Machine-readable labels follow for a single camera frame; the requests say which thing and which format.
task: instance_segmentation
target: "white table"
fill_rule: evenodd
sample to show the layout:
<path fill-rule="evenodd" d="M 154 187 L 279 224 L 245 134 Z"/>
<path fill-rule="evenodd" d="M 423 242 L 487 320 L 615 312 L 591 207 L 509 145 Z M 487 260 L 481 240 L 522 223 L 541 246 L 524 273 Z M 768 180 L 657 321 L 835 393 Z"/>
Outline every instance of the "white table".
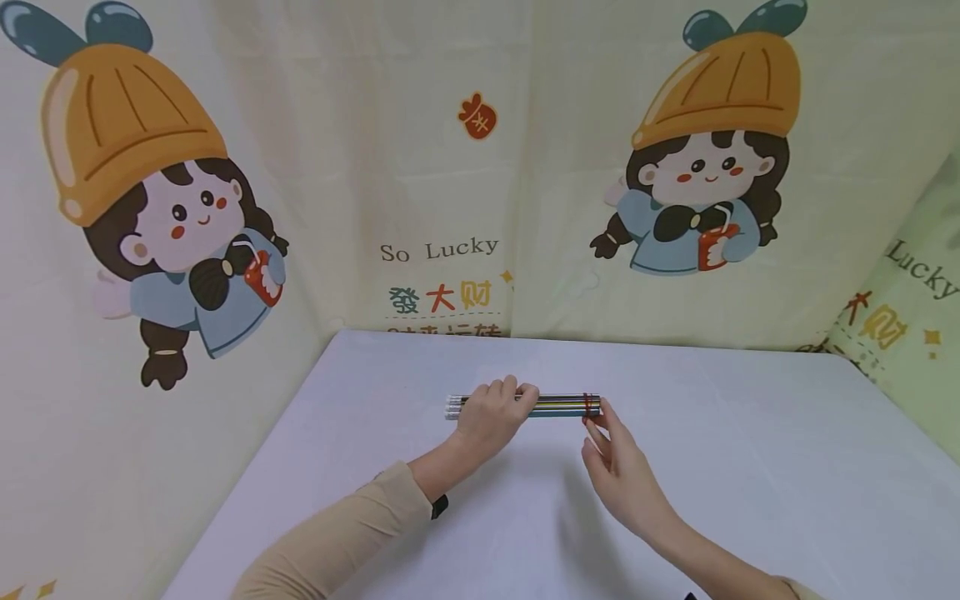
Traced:
<path fill-rule="evenodd" d="M 960 468 L 841 358 L 344 331 L 165 600 L 227 598 L 290 527 L 454 426 L 506 372 L 610 398 L 692 525 L 831 600 L 958 598 Z M 699 592 L 595 500 L 578 419 L 527 422 L 337 598 L 682 600 Z"/>

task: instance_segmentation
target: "green fabric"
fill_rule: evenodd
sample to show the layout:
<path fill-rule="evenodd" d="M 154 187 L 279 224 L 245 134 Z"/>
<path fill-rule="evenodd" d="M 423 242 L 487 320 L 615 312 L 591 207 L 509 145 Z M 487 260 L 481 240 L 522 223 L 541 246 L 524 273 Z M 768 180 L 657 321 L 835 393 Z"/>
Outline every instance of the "green fabric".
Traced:
<path fill-rule="evenodd" d="M 850 358 L 960 463 L 960 181 L 955 150 L 825 349 Z"/>

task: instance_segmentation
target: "right hand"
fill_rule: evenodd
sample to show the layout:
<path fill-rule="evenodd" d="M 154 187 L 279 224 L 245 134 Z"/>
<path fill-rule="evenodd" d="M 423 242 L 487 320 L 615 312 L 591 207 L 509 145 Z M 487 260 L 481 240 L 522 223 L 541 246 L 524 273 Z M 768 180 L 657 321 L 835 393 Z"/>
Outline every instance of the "right hand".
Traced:
<path fill-rule="evenodd" d="M 660 489 L 647 457 L 606 398 L 600 399 L 600 410 L 600 416 L 584 419 L 589 438 L 584 439 L 581 454 L 590 482 L 610 514 L 651 543 L 659 532 L 680 524 L 680 518 Z"/>

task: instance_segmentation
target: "colored pencil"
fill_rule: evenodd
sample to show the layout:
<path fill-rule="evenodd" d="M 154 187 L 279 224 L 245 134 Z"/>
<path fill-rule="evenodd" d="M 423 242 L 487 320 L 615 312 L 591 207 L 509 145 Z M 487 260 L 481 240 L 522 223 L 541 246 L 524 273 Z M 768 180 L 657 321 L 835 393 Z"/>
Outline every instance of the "colored pencil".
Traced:
<path fill-rule="evenodd" d="M 460 418 L 460 411 L 467 403 L 469 396 L 448 396 L 446 410 L 447 420 Z M 531 417 L 596 417 L 600 414 L 600 396 L 597 394 L 555 394 L 540 395 L 537 404 L 531 411 Z"/>

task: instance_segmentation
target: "yellow star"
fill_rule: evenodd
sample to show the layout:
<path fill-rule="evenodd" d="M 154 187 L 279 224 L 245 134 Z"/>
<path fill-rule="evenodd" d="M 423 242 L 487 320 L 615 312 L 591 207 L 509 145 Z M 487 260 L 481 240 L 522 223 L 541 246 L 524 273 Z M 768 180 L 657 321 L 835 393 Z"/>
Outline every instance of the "yellow star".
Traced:
<path fill-rule="evenodd" d="M 0 600 L 19 600 L 21 591 L 23 591 L 23 586 L 20 586 L 20 589 L 15 589 L 6 596 L 0 596 Z"/>
<path fill-rule="evenodd" d="M 36 593 L 36 600 L 40 600 L 40 598 L 45 598 L 47 596 L 52 596 L 54 593 L 54 588 L 56 586 L 57 586 L 56 579 L 40 586 L 40 591 Z"/>

